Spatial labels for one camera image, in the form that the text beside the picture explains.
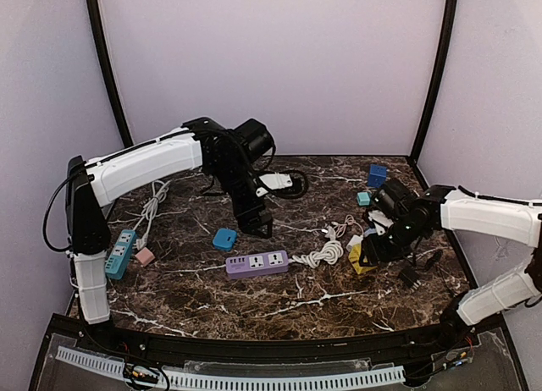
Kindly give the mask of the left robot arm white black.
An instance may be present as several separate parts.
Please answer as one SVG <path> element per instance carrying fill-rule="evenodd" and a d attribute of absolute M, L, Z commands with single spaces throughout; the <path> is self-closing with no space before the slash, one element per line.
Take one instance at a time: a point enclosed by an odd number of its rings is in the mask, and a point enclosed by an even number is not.
<path fill-rule="evenodd" d="M 272 234 L 273 218 L 257 192 L 271 188 L 253 163 L 274 141 L 254 118 L 226 129 L 210 118 L 197 118 L 153 140 L 98 159 L 69 161 L 66 179 L 68 252 L 75 267 L 80 310 L 88 324 L 110 318 L 105 256 L 111 234 L 102 209 L 146 184 L 181 171 L 200 168 L 230 196 L 240 230 L 256 237 Z"/>

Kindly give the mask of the pink charger plug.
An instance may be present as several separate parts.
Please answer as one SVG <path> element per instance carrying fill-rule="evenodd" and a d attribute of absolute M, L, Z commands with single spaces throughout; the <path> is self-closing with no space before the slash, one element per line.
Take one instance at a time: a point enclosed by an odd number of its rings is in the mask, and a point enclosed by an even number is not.
<path fill-rule="evenodd" d="M 148 248 L 144 247 L 135 254 L 135 259 L 143 267 L 146 267 L 155 260 L 155 256 Z"/>

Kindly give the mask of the yellow cube socket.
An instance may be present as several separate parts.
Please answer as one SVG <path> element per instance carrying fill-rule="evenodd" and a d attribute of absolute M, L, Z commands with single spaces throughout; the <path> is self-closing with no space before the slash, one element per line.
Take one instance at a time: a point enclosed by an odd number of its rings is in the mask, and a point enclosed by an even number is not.
<path fill-rule="evenodd" d="M 360 256 L 360 249 L 361 249 L 361 244 L 356 245 L 349 252 L 349 255 L 348 255 L 348 260 L 349 260 L 350 264 L 352 265 L 352 267 L 354 268 L 357 275 L 362 275 L 364 273 L 368 273 L 368 272 L 370 272 L 370 271 L 372 271 L 372 270 L 374 270 L 376 268 L 376 267 L 360 267 L 359 266 L 358 259 L 359 259 L 359 256 Z"/>

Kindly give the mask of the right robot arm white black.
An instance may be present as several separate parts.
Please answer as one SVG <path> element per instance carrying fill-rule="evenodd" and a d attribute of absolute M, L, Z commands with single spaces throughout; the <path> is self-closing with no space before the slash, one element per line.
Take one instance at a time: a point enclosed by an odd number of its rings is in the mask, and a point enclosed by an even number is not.
<path fill-rule="evenodd" d="M 372 204 L 392 224 L 384 234 L 362 240 L 362 254 L 372 262 L 395 262 L 413 242 L 436 230 L 499 236 L 531 248 L 531 257 L 476 289 L 455 296 L 440 316 L 440 340 L 454 344 L 487 317 L 519 304 L 541 300 L 541 204 L 481 195 L 458 186 L 435 184 L 421 195 L 399 179 L 384 182 Z"/>

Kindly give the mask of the purple power strip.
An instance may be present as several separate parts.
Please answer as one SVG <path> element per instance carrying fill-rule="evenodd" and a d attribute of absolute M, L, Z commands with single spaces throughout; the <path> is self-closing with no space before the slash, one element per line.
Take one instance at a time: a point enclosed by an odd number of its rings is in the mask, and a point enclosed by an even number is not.
<path fill-rule="evenodd" d="M 248 256 L 232 256 L 225 261 L 229 278 L 252 278 L 286 273 L 289 257 L 285 251 L 271 251 Z"/>

